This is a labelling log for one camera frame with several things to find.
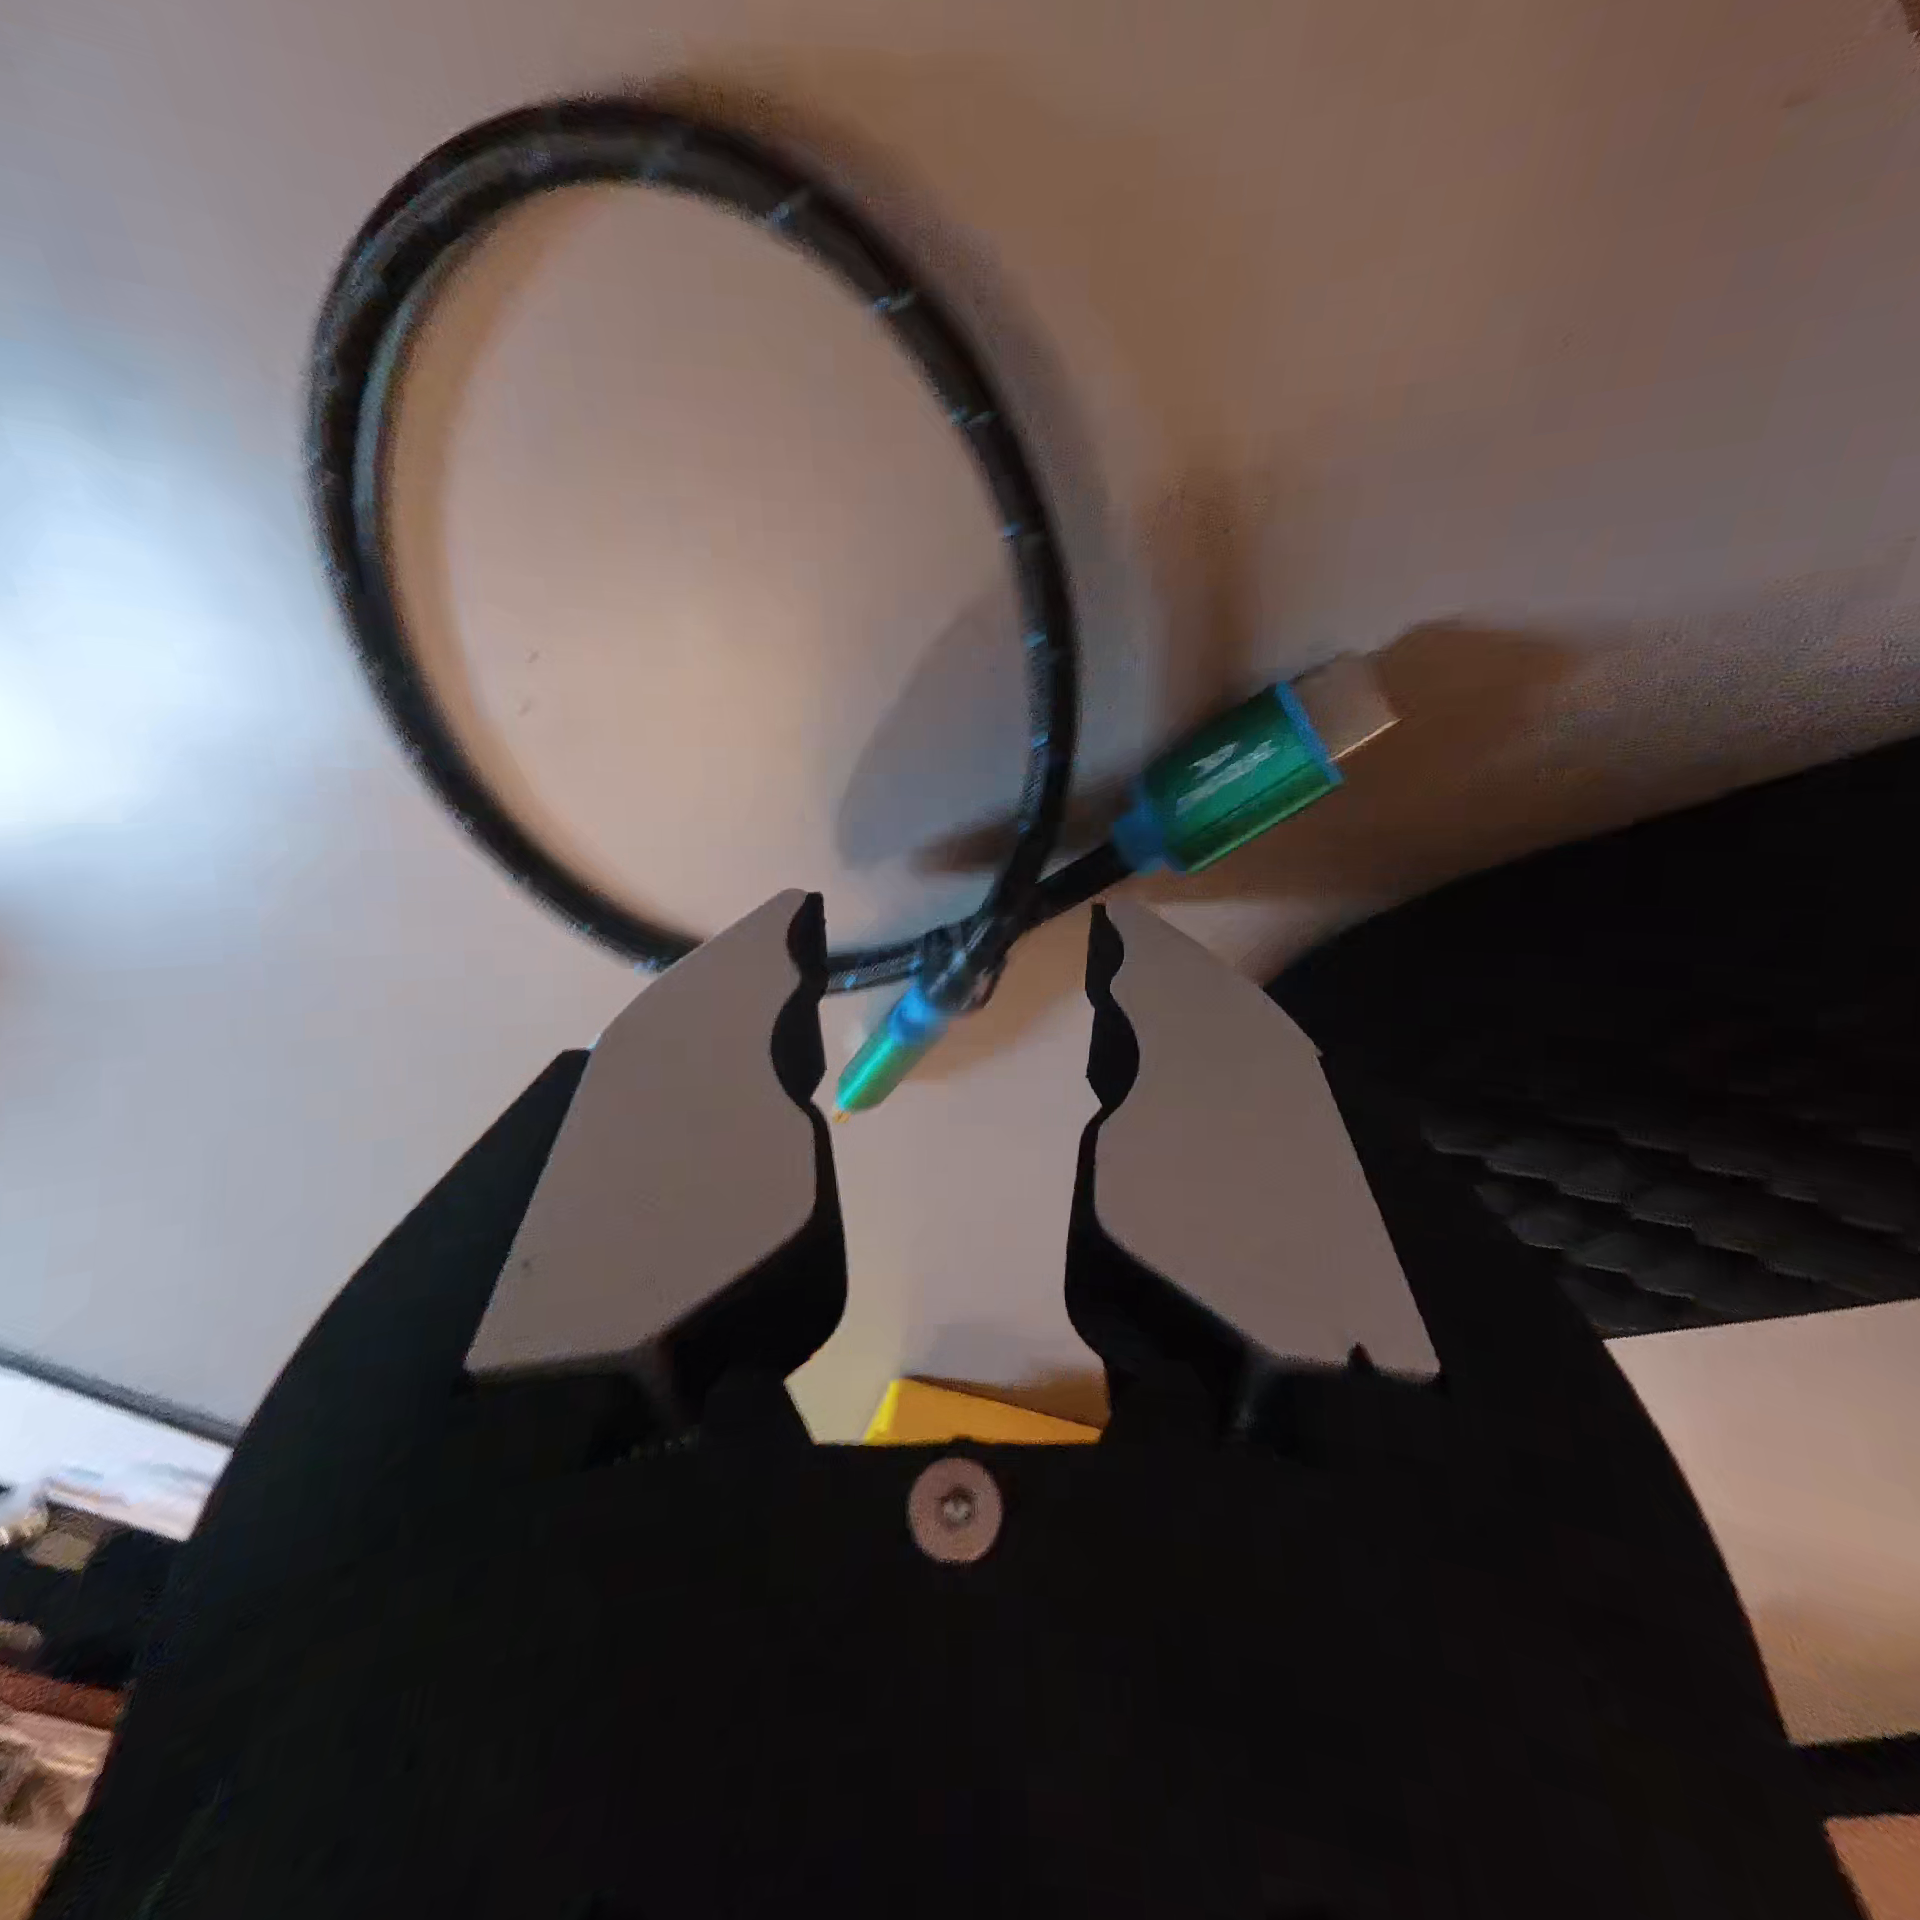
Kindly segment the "yellow plastic bin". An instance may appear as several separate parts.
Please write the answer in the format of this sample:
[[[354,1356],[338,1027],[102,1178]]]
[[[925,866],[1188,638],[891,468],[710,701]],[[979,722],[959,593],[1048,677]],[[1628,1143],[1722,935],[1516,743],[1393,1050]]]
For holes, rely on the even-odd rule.
[[[1094,1448],[1100,1425],[938,1379],[891,1379],[860,1448]]]

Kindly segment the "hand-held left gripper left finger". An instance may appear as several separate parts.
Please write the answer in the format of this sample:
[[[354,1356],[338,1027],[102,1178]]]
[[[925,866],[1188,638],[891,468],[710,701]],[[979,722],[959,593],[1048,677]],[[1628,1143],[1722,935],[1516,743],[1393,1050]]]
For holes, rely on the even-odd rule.
[[[475,1379],[618,1375],[697,1425],[848,1312],[825,1081],[825,898],[784,891],[590,1048],[465,1352]]]

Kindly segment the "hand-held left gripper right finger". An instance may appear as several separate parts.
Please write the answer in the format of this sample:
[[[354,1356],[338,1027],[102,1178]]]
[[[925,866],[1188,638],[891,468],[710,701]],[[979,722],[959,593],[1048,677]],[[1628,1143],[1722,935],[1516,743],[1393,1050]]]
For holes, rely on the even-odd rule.
[[[1274,1440],[1303,1391],[1435,1388],[1442,1358],[1319,1048],[1139,903],[1088,923],[1069,1320],[1113,1444]]]

